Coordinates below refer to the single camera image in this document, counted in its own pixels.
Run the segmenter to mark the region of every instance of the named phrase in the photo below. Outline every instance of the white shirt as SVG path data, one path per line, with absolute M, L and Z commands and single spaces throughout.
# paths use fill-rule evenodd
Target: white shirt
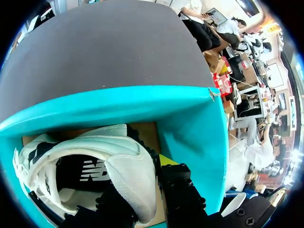
M 193 10 L 194 12 L 201 14 L 201 8 L 202 8 L 202 4 L 200 0 L 188 0 L 187 5 L 184 6 L 185 8 L 188 8 L 190 10 Z M 187 15 L 189 18 L 191 18 L 193 21 L 196 21 L 200 24 L 204 24 L 204 22 L 196 17 L 193 16 L 189 16 Z M 181 13 L 180 15 L 180 19 L 182 20 L 189 20 L 189 18 L 187 18 L 185 15 L 183 15 L 183 13 Z
M 263 146 L 254 142 L 246 148 L 244 156 L 259 171 L 275 160 L 274 148 L 272 147 L 270 140 L 267 140 Z
M 239 36 L 238 21 L 226 20 L 223 24 L 217 26 L 217 32 L 221 34 L 230 33 Z
M 273 104 L 273 105 L 271 105 L 270 106 L 270 123 L 273 123 L 275 120 L 276 120 L 276 114 L 275 113 L 273 113 L 273 111 L 276 109 L 276 105 L 275 104 Z

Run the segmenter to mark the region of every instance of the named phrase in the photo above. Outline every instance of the screw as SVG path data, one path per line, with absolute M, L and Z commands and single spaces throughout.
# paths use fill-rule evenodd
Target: screw
M 252 226 L 255 223 L 255 219 L 253 217 L 249 217 L 246 220 L 246 225 L 247 226 Z
M 186 181 L 186 183 L 187 183 L 187 186 L 192 186 L 192 185 L 193 185 L 191 179 L 186 179 L 185 181 Z
M 205 203 L 206 203 L 206 199 L 200 197 L 200 198 L 199 198 L 199 203 L 200 203 L 200 204 L 205 204 Z
M 245 215 L 245 210 L 242 208 L 237 209 L 237 215 L 239 215 L 239 216 Z
M 199 209 L 204 210 L 205 208 L 206 208 L 206 204 L 205 203 L 199 205 Z
M 170 186 L 170 187 L 173 187 L 174 186 L 174 183 L 172 181 L 168 181 L 167 184 Z

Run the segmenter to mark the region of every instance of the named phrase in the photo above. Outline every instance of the cardboard box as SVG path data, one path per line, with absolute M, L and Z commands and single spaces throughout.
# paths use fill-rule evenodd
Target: cardboard box
M 234 105 L 231 101 L 225 101 L 224 102 L 224 111 L 225 113 L 233 113 L 234 112 Z
M 209 65 L 210 72 L 217 73 L 217 75 L 219 75 L 222 68 L 225 65 L 225 61 L 214 55 L 210 55 L 206 52 L 204 54 L 205 54 L 205 59 Z

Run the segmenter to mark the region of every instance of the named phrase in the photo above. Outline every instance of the white sign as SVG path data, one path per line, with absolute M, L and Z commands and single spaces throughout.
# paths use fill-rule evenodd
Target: white sign
M 295 97 L 289 97 L 289 106 L 290 106 L 290 130 L 296 130 L 296 107 L 295 107 Z

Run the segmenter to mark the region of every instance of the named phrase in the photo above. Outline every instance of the window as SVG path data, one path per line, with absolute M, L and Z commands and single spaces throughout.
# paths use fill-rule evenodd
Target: window
M 280 106 L 281 106 L 282 110 L 286 110 L 287 107 L 286 107 L 285 94 L 279 94 L 278 97 L 279 97 Z

